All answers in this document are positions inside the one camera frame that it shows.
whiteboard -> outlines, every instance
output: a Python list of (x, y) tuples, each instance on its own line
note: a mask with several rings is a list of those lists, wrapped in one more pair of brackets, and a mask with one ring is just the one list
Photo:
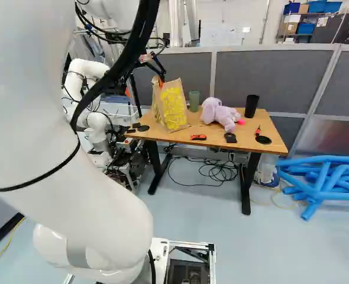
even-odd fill
[(202, 22), (200, 45), (240, 46), (245, 34), (241, 25), (226, 22)]

yellow paper bag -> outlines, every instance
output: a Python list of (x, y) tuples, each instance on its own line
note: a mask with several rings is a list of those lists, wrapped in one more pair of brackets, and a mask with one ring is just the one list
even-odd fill
[(159, 84), (159, 77), (152, 79), (152, 110), (158, 123), (169, 132), (184, 129), (188, 124), (188, 109), (181, 79)]

cardboard box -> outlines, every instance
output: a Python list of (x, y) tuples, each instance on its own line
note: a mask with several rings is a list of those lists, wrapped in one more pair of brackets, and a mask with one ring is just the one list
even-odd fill
[(284, 34), (295, 34), (297, 32), (298, 23), (297, 22), (284, 22), (281, 26), (280, 35)]
[(307, 14), (309, 12), (309, 4), (301, 4), (299, 6), (298, 14)]
[(300, 15), (287, 15), (283, 19), (284, 23), (287, 23), (287, 22), (299, 22), (299, 21), (300, 21)]

purple stuffed animal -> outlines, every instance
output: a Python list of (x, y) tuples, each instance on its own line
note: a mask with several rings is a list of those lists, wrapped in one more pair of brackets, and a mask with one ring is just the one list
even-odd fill
[(224, 130), (227, 133), (233, 133), (235, 131), (235, 122), (241, 117), (235, 108), (222, 106), (222, 101), (217, 98), (205, 99), (202, 108), (201, 120), (205, 124), (217, 121), (224, 126)]

black cup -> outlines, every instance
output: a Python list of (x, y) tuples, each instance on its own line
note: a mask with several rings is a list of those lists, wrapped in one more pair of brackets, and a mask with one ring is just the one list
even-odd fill
[(259, 98), (260, 97), (257, 96), (257, 95), (249, 95), (249, 96), (247, 96), (247, 103), (245, 104), (245, 113), (244, 113), (244, 116), (246, 118), (254, 117)]

